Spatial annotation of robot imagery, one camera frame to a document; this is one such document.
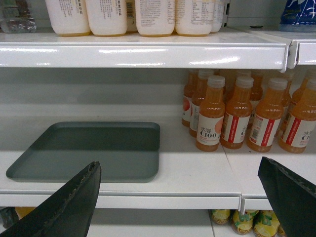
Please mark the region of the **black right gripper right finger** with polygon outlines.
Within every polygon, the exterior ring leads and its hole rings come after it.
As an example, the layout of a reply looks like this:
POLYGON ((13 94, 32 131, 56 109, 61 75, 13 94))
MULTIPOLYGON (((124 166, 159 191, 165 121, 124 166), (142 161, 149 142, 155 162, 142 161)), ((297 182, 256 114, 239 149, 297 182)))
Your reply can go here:
POLYGON ((274 159, 258 170, 269 203, 288 237, 316 235, 316 186, 274 159))

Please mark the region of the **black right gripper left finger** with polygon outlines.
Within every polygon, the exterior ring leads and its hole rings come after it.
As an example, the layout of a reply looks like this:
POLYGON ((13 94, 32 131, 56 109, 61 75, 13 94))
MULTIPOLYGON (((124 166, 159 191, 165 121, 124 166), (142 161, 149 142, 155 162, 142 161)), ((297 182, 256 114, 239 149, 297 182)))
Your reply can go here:
POLYGON ((94 161, 42 204, 2 232, 2 237, 85 237, 96 207, 101 182, 94 161))

